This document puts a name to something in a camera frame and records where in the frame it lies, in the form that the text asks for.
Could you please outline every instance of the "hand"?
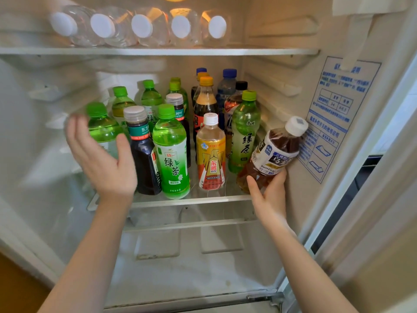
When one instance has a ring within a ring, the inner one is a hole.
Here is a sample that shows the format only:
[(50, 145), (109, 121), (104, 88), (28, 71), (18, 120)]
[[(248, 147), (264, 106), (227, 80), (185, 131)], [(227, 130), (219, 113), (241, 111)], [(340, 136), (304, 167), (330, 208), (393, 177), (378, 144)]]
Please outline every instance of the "hand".
[(101, 200), (128, 199), (131, 202), (138, 179), (126, 136), (119, 134), (116, 138), (119, 160), (90, 136), (88, 120), (84, 115), (71, 115), (66, 137), (75, 160), (83, 168)]
[(247, 176), (249, 191), (252, 196), (252, 203), (255, 213), (267, 231), (271, 231), (277, 226), (288, 227), (285, 212), (285, 189), (284, 181), (286, 169), (279, 172), (272, 182), (268, 185), (265, 193), (258, 189), (258, 185), (251, 176)]

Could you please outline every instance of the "blue bottle cap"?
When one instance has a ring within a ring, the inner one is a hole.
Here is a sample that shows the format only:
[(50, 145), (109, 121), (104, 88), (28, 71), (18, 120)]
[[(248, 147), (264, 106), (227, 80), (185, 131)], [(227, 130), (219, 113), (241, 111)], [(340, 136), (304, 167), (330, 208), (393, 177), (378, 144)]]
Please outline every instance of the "blue bottle cap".
[(223, 78), (236, 78), (237, 70), (236, 69), (223, 69)]
[(197, 72), (195, 74), (198, 75), (199, 73), (206, 73), (206, 72), (207, 72), (207, 68), (197, 68)]

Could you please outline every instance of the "green bottle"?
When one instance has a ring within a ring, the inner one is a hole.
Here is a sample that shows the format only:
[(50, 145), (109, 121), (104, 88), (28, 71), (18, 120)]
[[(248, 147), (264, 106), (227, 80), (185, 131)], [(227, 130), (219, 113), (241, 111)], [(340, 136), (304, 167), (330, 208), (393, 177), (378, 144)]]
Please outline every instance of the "green bottle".
[(128, 90), (126, 87), (113, 87), (114, 99), (111, 106), (113, 117), (119, 125), (122, 127), (125, 135), (129, 138), (128, 125), (125, 118), (123, 117), (123, 109), (129, 106), (135, 106), (136, 103), (128, 97)]
[(122, 127), (117, 121), (107, 115), (106, 106), (101, 102), (87, 104), (88, 130), (94, 140), (109, 154), (117, 158), (116, 136), (123, 134)]
[[(174, 87), (171, 87), (171, 83), (178, 82), (179, 85), (175, 85)], [(188, 118), (188, 94), (187, 91), (185, 91), (184, 88), (181, 87), (181, 78), (180, 77), (172, 77), (169, 83), (169, 90), (167, 94), (170, 93), (180, 93), (183, 96), (184, 99), (184, 114), (185, 118)]]
[(187, 134), (181, 122), (175, 119), (173, 105), (160, 105), (158, 113), (159, 120), (152, 137), (161, 172), (162, 192), (168, 199), (182, 199), (190, 192)]
[(261, 124), (261, 112), (255, 102), (255, 91), (243, 91), (242, 103), (232, 115), (232, 153), (228, 163), (232, 173), (240, 172), (252, 155), (256, 132)]
[(144, 80), (143, 86), (145, 87), (145, 92), (143, 92), (141, 100), (148, 115), (149, 131), (152, 133), (158, 121), (158, 105), (162, 104), (163, 101), (159, 92), (155, 90), (153, 80)]

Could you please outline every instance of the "floor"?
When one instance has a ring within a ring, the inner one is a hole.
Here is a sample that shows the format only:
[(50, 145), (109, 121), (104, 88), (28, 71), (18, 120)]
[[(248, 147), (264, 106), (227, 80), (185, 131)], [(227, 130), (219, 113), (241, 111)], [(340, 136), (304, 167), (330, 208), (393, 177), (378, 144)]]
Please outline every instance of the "floor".
[(0, 254), (0, 312), (36, 313), (49, 289)]
[(359, 170), (352, 184), (347, 189), (345, 195), (340, 200), (336, 209), (333, 211), (332, 215), (330, 216), (323, 230), (321, 231), (316, 241), (314, 242), (313, 246), (311, 247), (311, 250), (314, 253), (316, 253), (319, 250), (324, 240), (327, 238), (327, 236), (330, 234), (333, 227), (339, 221), (344, 211), (346, 211), (350, 202), (352, 202), (353, 198), (361, 189), (365, 181), (368, 179), (369, 175), (371, 174), (371, 172), (373, 171), (373, 169), (375, 168), (376, 164), (379, 162), (380, 159), (381, 157), (368, 158), (367, 161), (362, 166), (362, 168)]

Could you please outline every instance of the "instruction sticker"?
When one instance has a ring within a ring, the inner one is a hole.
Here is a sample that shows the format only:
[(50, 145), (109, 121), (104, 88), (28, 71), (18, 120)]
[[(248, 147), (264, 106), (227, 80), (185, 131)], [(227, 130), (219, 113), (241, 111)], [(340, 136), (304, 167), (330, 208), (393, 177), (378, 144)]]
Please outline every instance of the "instruction sticker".
[(342, 71), (342, 58), (328, 56), (307, 115), (299, 161), (320, 183), (349, 131), (381, 63), (358, 60)]

